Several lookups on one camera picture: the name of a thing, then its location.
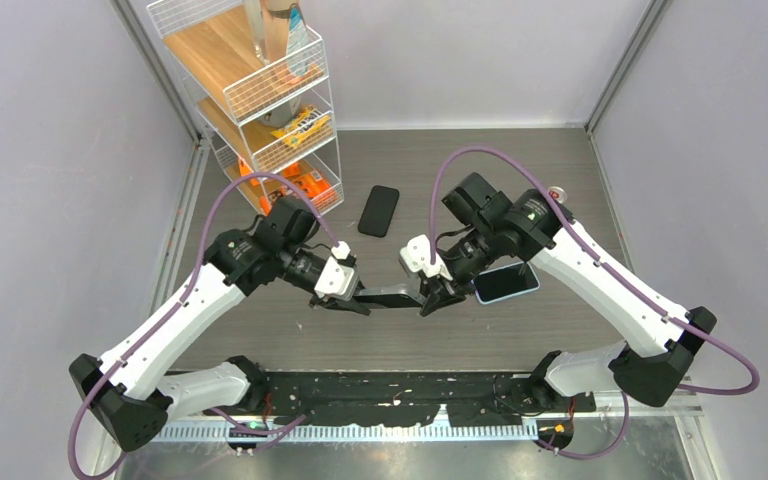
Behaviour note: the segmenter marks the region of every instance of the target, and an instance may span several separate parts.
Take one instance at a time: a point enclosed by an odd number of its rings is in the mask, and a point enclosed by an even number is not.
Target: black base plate
[[[271,415],[278,424],[304,413],[307,425],[428,425],[440,404],[446,404],[452,427],[519,425],[521,416],[544,413],[528,397],[526,378],[513,378],[511,372],[267,372],[267,376]],[[568,402],[564,399],[546,412],[565,413]],[[264,408],[223,410],[232,415],[260,414]],[[577,412],[595,410],[593,396],[576,397]]]

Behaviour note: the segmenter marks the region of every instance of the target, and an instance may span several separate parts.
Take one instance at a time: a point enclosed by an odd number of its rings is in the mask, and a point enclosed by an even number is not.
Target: phone screen
[[[534,270],[527,263],[514,263],[488,270],[473,280],[475,293],[481,303],[492,303],[507,297],[536,290],[540,286]]]

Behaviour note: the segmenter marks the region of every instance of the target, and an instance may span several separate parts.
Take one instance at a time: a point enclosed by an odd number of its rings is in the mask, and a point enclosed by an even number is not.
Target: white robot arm
[[[710,333],[716,318],[704,307],[688,311],[658,294],[619,262],[563,209],[574,232],[595,251],[585,252],[536,190],[515,202],[473,173],[443,198],[443,204],[470,228],[432,262],[424,235],[408,242],[400,260],[409,275],[422,279],[427,299],[421,314],[463,301],[472,280],[504,255],[517,256],[559,279],[583,298],[622,335],[624,341],[582,353],[552,352],[531,376],[533,396],[551,408],[560,398],[618,388],[650,406],[662,406],[687,372],[702,345],[697,337],[668,321],[682,319]],[[609,264],[630,285],[653,299],[656,312],[609,274]]]
[[[358,279],[355,258],[340,242],[327,259],[304,244],[315,233],[313,214],[294,197],[279,199],[253,234],[230,230],[220,234],[205,252],[196,284],[188,279],[166,302],[122,343],[96,359],[79,356],[70,374],[79,393],[87,393],[121,362],[182,298],[191,294],[154,335],[139,346],[128,362],[114,371],[90,403],[90,410],[125,451],[140,448],[166,422],[226,405],[256,411],[268,393],[265,374],[239,356],[219,366],[182,375],[166,375],[173,362],[226,311],[242,302],[258,286],[276,278],[312,294],[311,306],[368,315],[373,308],[419,308],[428,315],[463,301],[472,294],[472,280],[503,255],[517,256],[553,275],[592,305],[624,337],[606,348],[583,352],[551,352],[532,372],[529,395],[552,408],[586,391],[616,390],[638,401],[661,406],[678,386],[702,345],[668,317],[685,319],[708,333],[716,319],[704,308],[688,311],[673,303],[619,266],[573,220],[574,233],[595,250],[602,262],[619,269],[655,305],[658,314],[609,275],[600,262],[584,252],[534,190],[511,202],[478,174],[469,175],[443,198],[443,203],[469,231],[436,262],[431,242],[421,235],[400,251],[405,271],[421,280],[418,292],[405,285],[365,288]]]
[[[268,393],[266,376],[243,356],[209,370],[166,375],[196,338],[258,286],[280,278],[310,292],[312,305],[364,313],[352,299],[359,280],[348,245],[340,242],[323,259],[304,244],[315,233],[314,222],[313,214],[298,199],[279,199],[254,233],[230,230],[220,234],[205,252],[195,285],[190,285],[190,276],[128,338],[98,359],[83,354],[72,362],[69,372],[84,398],[117,362],[123,363],[93,399],[90,410],[124,451],[145,445],[166,422],[211,407],[258,408]],[[180,303],[188,287],[187,300],[122,362],[125,352]]]

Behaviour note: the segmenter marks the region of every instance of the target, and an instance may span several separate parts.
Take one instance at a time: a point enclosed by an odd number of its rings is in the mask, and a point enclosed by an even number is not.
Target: yellow snack package
[[[311,135],[319,131],[328,122],[329,116],[323,114],[313,105],[308,105],[284,128],[273,130],[272,136],[280,138],[284,145],[290,148],[298,147]]]

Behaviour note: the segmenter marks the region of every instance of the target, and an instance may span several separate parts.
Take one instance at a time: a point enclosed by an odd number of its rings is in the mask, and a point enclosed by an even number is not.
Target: phone case
[[[398,202],[399,191],[395,188],[381,185],[372,187],[360,215],[358,232],[378,238],[386,236]]]
[[[526,263],[526,265],[527,265],[527,268],[529,268],[531,270],[531,273],[534,275],[534,281],[537,282],[537,286],[535,286],[534,288],[529,288],[528,290],[521,290],[519,292],[512,293],[512,294],[504,296],[504,297],[499,297],[499,298],[497,298],[495,300],[490,300],[489,302],[485,302],[481,298],[481,295],[478,294],[478,290],[476,290],[475,291],[475,299],[478,300],[478,303],[480,303],[481,305],[490,305],[490,304],[493,304],[493,303],[496,303],[496,302],[501,302],[502,300],[507,300],[509,298],[518,297],[518,296],[520,296],[520,295],[522,295],[524,293],[530,293],[530,292],[533,292],[533,291],[539,289],[540,288],[540,278],[537,276],[536,273],[534,273],[534,269],[531,267],[531,264]],[[490,273],[490,272],[495,272],[496,270],[501,270],[503,268],[508,268],[508,267],[510,267],[510,265],[505,265],[503,267],[498,267],[498,268],[494,268],[492,270],[487,270],[485,272],[482,272],[482,274]]]

